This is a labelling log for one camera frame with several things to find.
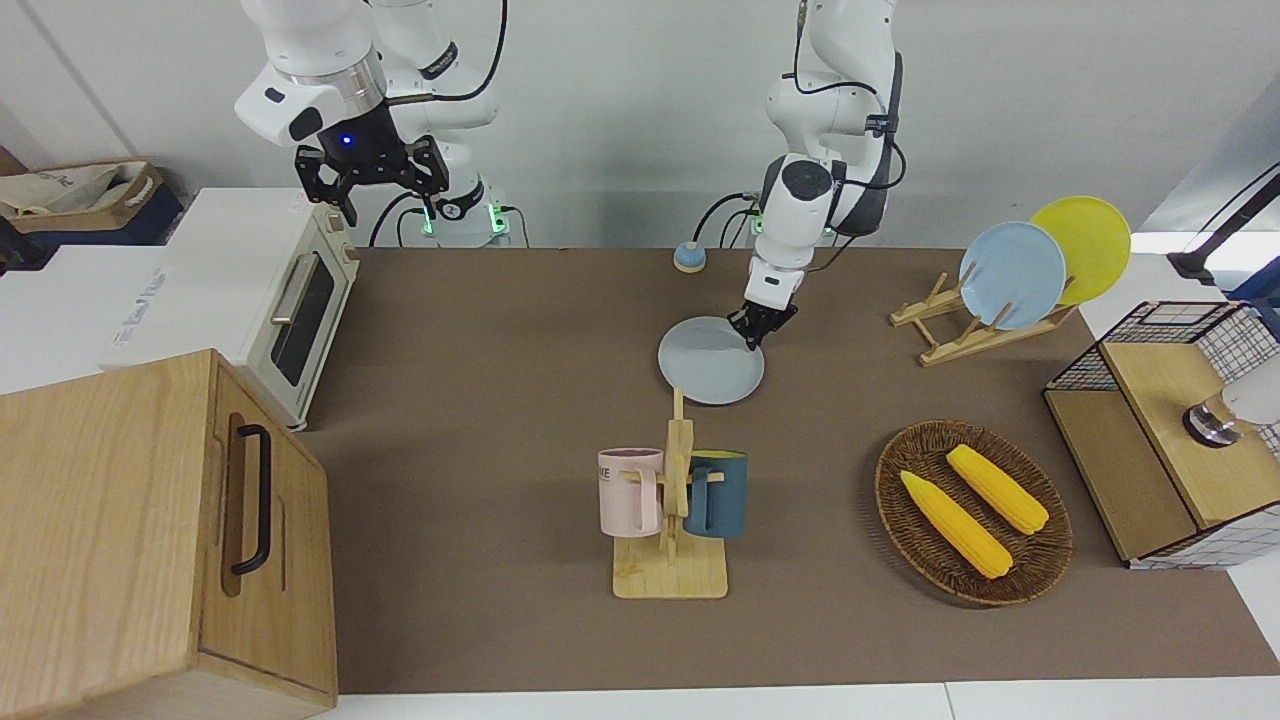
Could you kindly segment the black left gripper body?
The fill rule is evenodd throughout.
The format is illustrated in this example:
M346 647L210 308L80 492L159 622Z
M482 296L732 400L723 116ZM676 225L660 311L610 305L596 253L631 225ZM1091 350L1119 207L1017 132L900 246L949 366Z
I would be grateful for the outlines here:
M776 309L745 300L740 310L735 313L735 318L749 318L753 331L765 331L769 334L785 325L796 314L797 306L795 304L788 304L786 309Z

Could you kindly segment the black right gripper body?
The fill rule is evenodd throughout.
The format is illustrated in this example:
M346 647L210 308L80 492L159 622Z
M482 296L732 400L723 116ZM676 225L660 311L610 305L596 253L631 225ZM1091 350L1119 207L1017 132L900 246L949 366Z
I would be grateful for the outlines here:
M431 136L367 150L357 150L353 136L340 136L334 152L302 145L294 168L310 197L346 197L367 184L398 184L420 196L448 190L448 167Z

